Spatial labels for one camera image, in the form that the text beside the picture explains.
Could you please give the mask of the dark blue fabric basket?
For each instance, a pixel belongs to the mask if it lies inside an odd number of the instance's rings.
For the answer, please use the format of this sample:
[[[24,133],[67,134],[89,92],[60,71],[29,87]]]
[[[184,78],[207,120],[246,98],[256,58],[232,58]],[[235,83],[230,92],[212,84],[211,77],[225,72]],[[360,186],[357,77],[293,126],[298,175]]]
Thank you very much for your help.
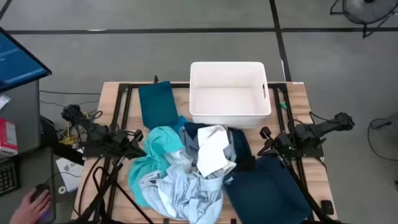
[[[224,191],[242,224],[301,224],[311,213],[290,172],[264,156],[254,170],[231,172]]]

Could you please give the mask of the grey box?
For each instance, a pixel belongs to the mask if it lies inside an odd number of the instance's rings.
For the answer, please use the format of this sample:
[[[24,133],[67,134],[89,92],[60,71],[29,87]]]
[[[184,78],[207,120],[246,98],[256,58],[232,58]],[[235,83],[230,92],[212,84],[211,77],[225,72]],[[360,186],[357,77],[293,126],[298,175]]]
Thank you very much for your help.
[[[379,130],[385,126],[397,125],[398,126],[398,112],[386,117],[386,118],[378,118],[374,121],[371,121],[371,128],[373,130]]]

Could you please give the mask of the small black block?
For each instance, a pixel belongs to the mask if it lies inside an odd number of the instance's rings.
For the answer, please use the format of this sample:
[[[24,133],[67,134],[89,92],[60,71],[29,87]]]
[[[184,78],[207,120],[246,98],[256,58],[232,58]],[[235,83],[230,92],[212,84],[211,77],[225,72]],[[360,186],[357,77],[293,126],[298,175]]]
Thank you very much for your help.
[[[321,200],[321,209],[325,215],[334,215],[334,207],[333,202],[331,200]]]

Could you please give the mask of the black floor fan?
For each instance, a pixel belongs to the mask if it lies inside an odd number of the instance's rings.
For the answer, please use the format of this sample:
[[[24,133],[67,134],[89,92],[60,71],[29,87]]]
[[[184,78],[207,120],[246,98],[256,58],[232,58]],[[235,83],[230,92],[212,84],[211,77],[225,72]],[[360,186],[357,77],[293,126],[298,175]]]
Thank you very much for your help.
[[[390,17],[398,14],[398,0],[335,0],[330,15],[342,15],[362,25],[362,37],[377,31]]]

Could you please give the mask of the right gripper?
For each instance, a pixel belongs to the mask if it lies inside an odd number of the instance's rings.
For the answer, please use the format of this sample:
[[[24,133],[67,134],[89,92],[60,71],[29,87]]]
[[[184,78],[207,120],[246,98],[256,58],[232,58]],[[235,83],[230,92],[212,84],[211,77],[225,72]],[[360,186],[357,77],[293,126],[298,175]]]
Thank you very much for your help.
[[[269,139],[271,137],[271,130],[268,126],[263,126],[260,130],[261,138]],[[280,133],[274,138],[271,147],[263,147],[257,156],[293,156],[295,154],[295,141],[291,134]]]

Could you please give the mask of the black keyboard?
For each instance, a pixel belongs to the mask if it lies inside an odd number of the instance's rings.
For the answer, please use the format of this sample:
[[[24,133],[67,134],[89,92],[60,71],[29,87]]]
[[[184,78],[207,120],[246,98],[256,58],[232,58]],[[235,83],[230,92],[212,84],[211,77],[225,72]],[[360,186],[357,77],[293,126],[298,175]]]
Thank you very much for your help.
[[[0,196],[17,190],[19,187],[18,162],[13,158],[0,161]]]

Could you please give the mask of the white cloth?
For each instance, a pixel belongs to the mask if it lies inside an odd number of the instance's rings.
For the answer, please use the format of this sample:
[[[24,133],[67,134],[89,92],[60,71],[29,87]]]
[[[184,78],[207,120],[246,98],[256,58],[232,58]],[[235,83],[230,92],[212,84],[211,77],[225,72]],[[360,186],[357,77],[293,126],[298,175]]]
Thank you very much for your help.
[[[201,175],[208,177],[215,172],[227,174],[235,167],[236,153],[229,140],[227,129],[221,125],[198,129],[197,168]]]

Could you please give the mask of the white plastic storage bin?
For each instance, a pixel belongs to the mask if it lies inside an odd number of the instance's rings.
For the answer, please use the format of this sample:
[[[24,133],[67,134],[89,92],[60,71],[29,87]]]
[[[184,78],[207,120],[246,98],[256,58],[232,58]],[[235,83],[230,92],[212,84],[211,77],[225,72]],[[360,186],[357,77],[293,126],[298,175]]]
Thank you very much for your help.
[[[189,111],[196,123],[238,129],[260,126],[272,112],[264,64],[193,62]]]

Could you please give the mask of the red and white box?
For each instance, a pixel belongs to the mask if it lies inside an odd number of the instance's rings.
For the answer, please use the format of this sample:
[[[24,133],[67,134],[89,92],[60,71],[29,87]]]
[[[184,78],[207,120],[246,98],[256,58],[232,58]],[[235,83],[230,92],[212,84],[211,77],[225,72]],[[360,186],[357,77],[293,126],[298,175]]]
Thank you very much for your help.
[[[16,125],[0,118],[0,155],[15,156],[18,154]]]

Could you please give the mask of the person's hand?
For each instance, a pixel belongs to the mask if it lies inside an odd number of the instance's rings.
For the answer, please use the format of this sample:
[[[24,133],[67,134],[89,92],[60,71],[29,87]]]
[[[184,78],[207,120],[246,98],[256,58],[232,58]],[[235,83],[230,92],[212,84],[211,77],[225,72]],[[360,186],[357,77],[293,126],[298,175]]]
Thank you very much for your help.
[[[21,204],[13,213],[9,224],[36,224],[41,216],[50,209],[52,196],[49,190],[44,190],[31,202],[30,198],[35,192],[36,189],[32,189],[24,196]]]

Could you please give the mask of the black computer mouse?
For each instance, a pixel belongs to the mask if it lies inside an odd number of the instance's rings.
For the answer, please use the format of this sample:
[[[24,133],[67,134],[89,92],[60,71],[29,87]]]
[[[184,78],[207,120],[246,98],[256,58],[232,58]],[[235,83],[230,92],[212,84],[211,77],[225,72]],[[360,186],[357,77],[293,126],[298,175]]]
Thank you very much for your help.
[[[34,189],[34,193],[30,196],[30,202],[34,202],[44,191],[48,191],[51,194],[51,189],[48,184],[38,184]]]

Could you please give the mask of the turquoise cloth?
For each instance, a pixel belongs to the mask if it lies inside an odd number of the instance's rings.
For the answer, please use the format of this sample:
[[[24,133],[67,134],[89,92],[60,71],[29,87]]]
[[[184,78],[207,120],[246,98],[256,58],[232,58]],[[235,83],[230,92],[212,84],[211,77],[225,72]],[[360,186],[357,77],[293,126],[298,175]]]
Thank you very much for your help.
[[[135,159],[131,164],[127,182],[134,194],[136,203],[142,207],[149,207],[139,187],[139,181],[153,171],[159,171],[160,177],[164,178],[166,170],[170,166],[165,155],[177,152],[184,145],[179,135],[171,127],[159,126],[150,131],[144,140],[143,146],[143,150],[147,155]]]

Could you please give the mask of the black cloth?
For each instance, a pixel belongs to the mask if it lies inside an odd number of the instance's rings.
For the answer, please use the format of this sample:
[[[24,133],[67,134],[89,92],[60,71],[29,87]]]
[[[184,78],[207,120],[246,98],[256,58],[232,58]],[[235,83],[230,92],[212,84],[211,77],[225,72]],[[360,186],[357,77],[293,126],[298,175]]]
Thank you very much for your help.
[[[255,168],[256,168],[256,157],[251,156],[237,163],[236,167],[234,168],[234,171],[249,172],[249,171],[254,171]]]

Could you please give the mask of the light blue shirt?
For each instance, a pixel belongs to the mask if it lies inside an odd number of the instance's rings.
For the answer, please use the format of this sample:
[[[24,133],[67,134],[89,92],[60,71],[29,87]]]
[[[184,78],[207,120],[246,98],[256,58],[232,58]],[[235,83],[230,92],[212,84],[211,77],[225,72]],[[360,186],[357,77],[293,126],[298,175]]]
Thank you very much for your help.
[[[223,207],[224,172],[203,177],[182,148],[166,153],[170,166],[144,175],[139,187],[145,201],[159,214],[189,224],[215,224]]]

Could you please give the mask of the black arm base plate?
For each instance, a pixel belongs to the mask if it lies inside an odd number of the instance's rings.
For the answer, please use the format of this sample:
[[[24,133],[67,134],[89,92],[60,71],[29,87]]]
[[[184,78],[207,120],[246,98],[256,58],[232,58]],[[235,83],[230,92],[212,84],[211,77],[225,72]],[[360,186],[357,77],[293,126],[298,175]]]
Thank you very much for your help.
[[[295,154],[286,157],[323,157],[322,144],[326,139],[320,138],[300,138],[292,134],[295,141]]]
[[[83,150],[84,157],[121,157],[123,154],[119,149],[110,146],[85,146]]]

